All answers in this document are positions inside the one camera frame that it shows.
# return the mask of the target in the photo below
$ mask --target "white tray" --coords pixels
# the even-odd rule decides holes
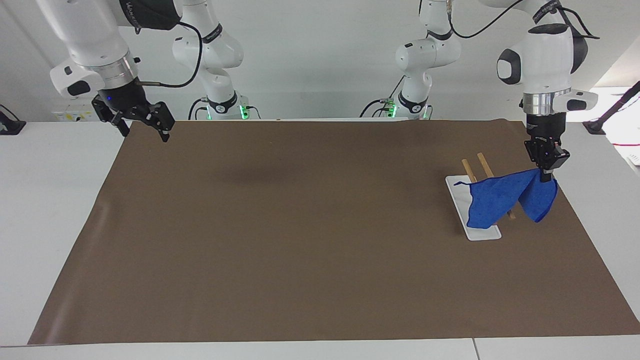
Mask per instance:
[[[462,181],[463,183],[471,183],[469,180],[469,176],[447,176],[447,187],[449,188],[449,193],[451,193],[451,199],[453,199],[453,203],[456,206],[456,211],[458,211],[458,216],[460,217],[460,221],[462,222],[462,227],[465,229],[465,233],[467,234],[467,238],[471,241],[483,241],[483,240],[498,240],[502,237],[500,233],[500,229],[498,229],[498,225],[493,225],[489,229],[473,229],[467,226],[467,222],[469,220],[469,207],[471,207],[471,192],[470,188],[467,185],[458,185],[454,186],[455,183]]]

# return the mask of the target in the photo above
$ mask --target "blue towel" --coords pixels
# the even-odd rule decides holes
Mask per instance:
[[[488,229],[518,201],[531,220],[540,222],[551,210],[558,192],[557,181],[541,182],[538,169],[455,186],[461,184],[470,186],[473,201],[467,226],[475,229]]]

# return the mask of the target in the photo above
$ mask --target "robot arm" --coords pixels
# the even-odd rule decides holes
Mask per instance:
[[[239,95],[224,69],[240,66],[244,51],[240,43],[222,27],[211,0],[184,0],[183,20],[194,25],[203,35],[204,50],[198,79],[207,94],[207,109],[214,119],[246,119],[247,98]],[[173,55],[178,62],[193,69],[198,57],[200,39],[177,38]]]
[[[428,70],[446,66],[460,58],[460,41],[453,37],[447,19],[445,0],[427,0],[420,11],[420,21],[427,27],[427,38],[402,45],[396,51],[396,63],[406,79],[396,95],[396,116],[419,119],[423,116],[432,80]]]
[[[92,104],[101,121],[127,136],[129,128],[122,119],[140,120],[166,142],[175,120],[165,103],[147,101],[118,22],[126,19],[137,31],[172,29],[182,15],[181,0],[36,1],[70,55],[51,70],[58,92],[68,98],[97,92]]]
[[[480,0],[508,8],[514,0]],[[523,85],[521,107],[527,114],[525,147],[541,171],[541,180],[550,181],[554,169],[570,156],[561,135],[567,111],[590,110],[597,94],[572,89],[571,73],[586,57],[584,37],[571,25],[558,0],[521,0],[515,9],[531,15],[535,27],[524,40],[506,49],[497,63],[498,77],[508,85]]]

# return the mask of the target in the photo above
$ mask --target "white table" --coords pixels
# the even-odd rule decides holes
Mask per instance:
[[[558,181],[639,317],[640,178],[580,124],[569,124],[563,141],[572,158]],[[0,348],[0,359],[639,358],[640,336],[22,347],[121,144],[115,129],[92,122],[30,123],[0,137],[0,344],[13,346]]]

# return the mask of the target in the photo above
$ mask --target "green light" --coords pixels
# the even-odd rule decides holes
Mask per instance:
[[[246,110],[246,108],[242,105],[240,105],[240,114],[242,115],[242,119],[246,120],[249,118],[249,112]]]

